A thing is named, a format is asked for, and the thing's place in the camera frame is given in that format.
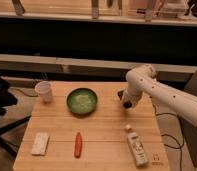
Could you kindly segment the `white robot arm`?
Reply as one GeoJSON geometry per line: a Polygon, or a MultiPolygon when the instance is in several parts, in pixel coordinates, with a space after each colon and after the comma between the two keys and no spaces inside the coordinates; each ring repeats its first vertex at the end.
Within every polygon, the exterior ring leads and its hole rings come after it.
{"type": "Polygon", "coordinates": [[[147,93],[197,128],[197,96],[158,82],[156,70],[151,64],[129,70],[126,81],[127,87],[118,92],[126,109],[136,107],[142,94],[147,93]]]}

